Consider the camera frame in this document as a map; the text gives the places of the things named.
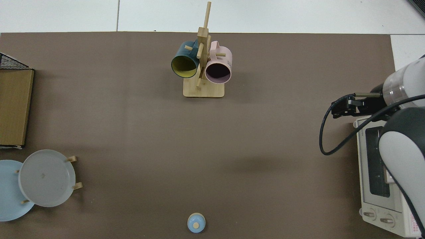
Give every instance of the wire basket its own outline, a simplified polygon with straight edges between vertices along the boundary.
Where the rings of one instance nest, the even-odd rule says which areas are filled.
[[[25,64],[0,52],[0,69],[4,70],[32,70]]]

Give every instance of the light blue plate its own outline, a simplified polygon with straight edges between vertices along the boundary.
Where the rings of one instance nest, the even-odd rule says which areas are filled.
[[[26,200],[18,184],[18,174],[21,162],[15,160],[0,160],[0,222],[11,221],[22,217],[33,206],[33,202],[21,204]]]

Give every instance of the oven knob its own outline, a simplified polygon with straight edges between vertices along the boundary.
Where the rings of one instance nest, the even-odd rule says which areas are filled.
[[[386,218],[381,218],[380,221],[383,223],[387,223],[392,228],[396,225],[393,216],[391,216],[390,214],[387,214]]]
[[[363,215],[370,217],[373,221],[376,220],[376,213],[372,208],[369,209],[369,212],[363,212]]]

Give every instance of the white floor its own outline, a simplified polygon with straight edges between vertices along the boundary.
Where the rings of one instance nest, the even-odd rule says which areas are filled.
[[[206,5],[206,0],[0,0],[0,32],[197,32]],[[396,69],[425,54],[425,18],[407,0],[212,0],[208,28],[390,34]]]

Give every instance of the pink mug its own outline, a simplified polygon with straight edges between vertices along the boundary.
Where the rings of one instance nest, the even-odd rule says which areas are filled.
[[[211,42],[211,60],[205,67],[205,77],[216,84],[224,84],[232,77],[232,52],[218,41]]]

